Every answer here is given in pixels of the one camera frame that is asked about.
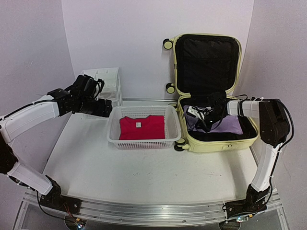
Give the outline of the white perforated plastic basket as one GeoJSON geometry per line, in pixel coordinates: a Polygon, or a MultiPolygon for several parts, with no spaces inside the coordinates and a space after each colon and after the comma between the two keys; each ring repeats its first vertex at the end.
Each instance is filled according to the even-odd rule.
{"type": "Polygon", "coordinates": [[[161,149],[169,148],[181,138],[181,127],[175,108],[164,106],[117,106],[108,120],[107,140],[118,149],[161,149]],[[125,116],[130,118],[145,118],[149,115],[162,115],[165,119],[165,139],[120,140],[119,120],[125,116]]]}

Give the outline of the purple cloth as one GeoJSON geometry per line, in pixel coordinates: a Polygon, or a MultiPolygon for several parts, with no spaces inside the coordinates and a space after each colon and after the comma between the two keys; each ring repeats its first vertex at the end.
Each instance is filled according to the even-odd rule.
{"type": "MultiPolygon", "coordinates": [[[[188,105],[185,105],[183,107],[188,131],[206,133],[205,130],[198,125],[200,120],[197,117],[192,117],[187,114],[188,108],[189,108],[188,105]]],[[[221,121],[220,125],[217,128],[215,128],[217,125],[218,121],[212,125],[211,131],[209,131],[209,133],[231,133],[237,135],[243,134],[243,130],[237,116],[227,115],[221,121]]]]}

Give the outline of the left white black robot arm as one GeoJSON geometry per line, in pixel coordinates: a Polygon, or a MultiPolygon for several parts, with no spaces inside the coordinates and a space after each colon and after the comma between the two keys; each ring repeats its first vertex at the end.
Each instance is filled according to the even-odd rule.
{"type": "Polygon", "coordinates": [[[78,199],[63,196],[60,185],[21,160],[10,143],[31,128],[68,113],[82,113],[109,117],[112,102],[99,99],[105,82],[88,75],[79,75],[66,89],[55,89],[37,101],[31,102],[0,118],[0,172],[17,184],[30,187],[41,194],[43,206],[66,210],[78,199]]]}

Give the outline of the red cloth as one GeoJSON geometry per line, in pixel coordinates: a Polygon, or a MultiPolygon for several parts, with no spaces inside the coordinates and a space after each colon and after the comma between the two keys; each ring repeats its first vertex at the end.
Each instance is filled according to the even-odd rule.
{"type": "Polygon", "coordinates": [[[119,120],[120,140],[165,139],[165,119],[162,115],[145,118],[125,116],[119,120]]]}

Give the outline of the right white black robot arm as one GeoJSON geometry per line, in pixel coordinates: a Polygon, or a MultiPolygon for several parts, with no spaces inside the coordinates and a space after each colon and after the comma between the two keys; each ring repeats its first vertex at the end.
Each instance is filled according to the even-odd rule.
{"type": "Polygon", "coordinates": [[[279,99],[222,99],[215,105],[195,109],[204,131],[220,126],[227,116],[256,118],[260,123],[261,156],[256,174],[241,200],[224,204],[228,219],[243,218],[265,211],[273,194],[272,178],[282,149],[294,137],[294,124],[287,107],[279,99]]]}

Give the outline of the white plastic drawer organizer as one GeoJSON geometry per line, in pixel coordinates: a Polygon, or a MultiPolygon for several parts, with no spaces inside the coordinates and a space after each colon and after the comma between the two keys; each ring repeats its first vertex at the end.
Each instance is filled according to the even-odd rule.
{"type": "Polygon", "coordinates": [[[104,87],[102,91],[97,94],[98,87],[94,96],[96,100],[107,99],[112,102],[112,108],[122,105],[122,91],[120,83],[120,72],[119,68],[100,68],[100,69],[86,69],[83,70],[80,75],[87,75],[92,77],[95,81],[102,79],[104,81],[104,87]]]}

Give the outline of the pale yellow hard suitcase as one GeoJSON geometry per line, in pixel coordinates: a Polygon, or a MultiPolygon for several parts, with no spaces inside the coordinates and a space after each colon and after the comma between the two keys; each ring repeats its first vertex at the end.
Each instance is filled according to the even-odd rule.
{"type": "Polygon", "coordinates": [[[177,92],[174,104],[181,125],[181,138],[176,151],[195,153],[240,150],[250,147],[259,132],[251,118],[239,117],[242,135],[231,133],[201,133],[188,131],[185,105],[203,109],[222,99],[232,99],[239,76],[241,44],[230,36],[218,34],[181,34],[163,41],[166,50],[173,51],[175,82],[166,91],[177,92]]]}

